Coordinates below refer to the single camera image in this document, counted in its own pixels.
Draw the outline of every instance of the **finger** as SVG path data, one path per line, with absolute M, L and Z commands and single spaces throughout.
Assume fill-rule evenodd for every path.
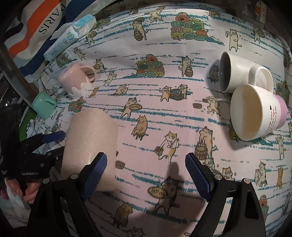
M 30 194 L 30 195 L 25 195 L 25 196 L 23 197 L 23 200 L 24 200 L 25 202 L 33 203 L 34 199 L 36 198 L 37 192 L 38 192 L 38 189 L 37 189 L 35 192 L 33 192 L 32 194 Z
M 16 182 L 14 182 L 13 180 L 5 179 L 5 183 L 9 188 L 11 188 L 13 193 L 17 194 L 20 197 L 22 196 L 22 191 Z
M 28 188 L 25 190 L 26 195 L 30 195 L 30 194 L 34 193 L 36 190 L 39 189 L 40 185 L 41 185 L 41 183 L 39 183 L 39 182 L 30 183 L 28 185 Z

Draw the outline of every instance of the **orange stripe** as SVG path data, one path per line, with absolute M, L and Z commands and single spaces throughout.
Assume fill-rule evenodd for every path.
M 27 31 L 25 37 L 20 42 L 12 45 L 9 48 L 10 56 L 14 58 L 19 52 L 25 50 L 32 35 L 40 27 L 42 22 L 48 17 L 50 12 L 61 2 L 62 0 L 45 0 L 31 15 L 27 21 Z

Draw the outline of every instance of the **tissue pack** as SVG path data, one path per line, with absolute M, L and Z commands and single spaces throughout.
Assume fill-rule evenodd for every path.
M 44 53 L 45 60 L 54 60 L 62 51 L 75 43 L 78 39 L 88 34 L 96 23 L 95 17 L 86 15 L 73 22 L 56 42 Z

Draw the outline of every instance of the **tablecloth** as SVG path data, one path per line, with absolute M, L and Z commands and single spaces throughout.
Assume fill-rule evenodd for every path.
M 78 100 L 53 96 L 57 110 L 48 120 L 37 119 L 36 132 L 66 132 L 72 115 L 87 108 L 103 109 L 118 124 L 116 191 L 86 202 L 104 236 L 189 235 L 207 205 L 185 168 L 189 152 L 226 179 L 252 181 L 270 236 L 291 210 L 291 117 L 265 137 L 240 140 L 218 67 L 223 51 L 265 66 L 275 93 L 289 105 L 289 49 L 217 6 L 141 1 L 124 11 L 126 4 L 103 11 L 90 34 L 47 65 L 42 82 L 52 95 L 63 91 L 56 78 L 71 62 L 93 66 L 97 77 Z M 156 195 L 159 189 L 151 187 L 157 186 L 168 195 Z

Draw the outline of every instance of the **mint green cup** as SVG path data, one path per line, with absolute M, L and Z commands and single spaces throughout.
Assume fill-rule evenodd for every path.
M 45 92 L 40 92 L 32 103 L 32 108 L 43 119 L 48 119 L 57 107 L 57 102 Z

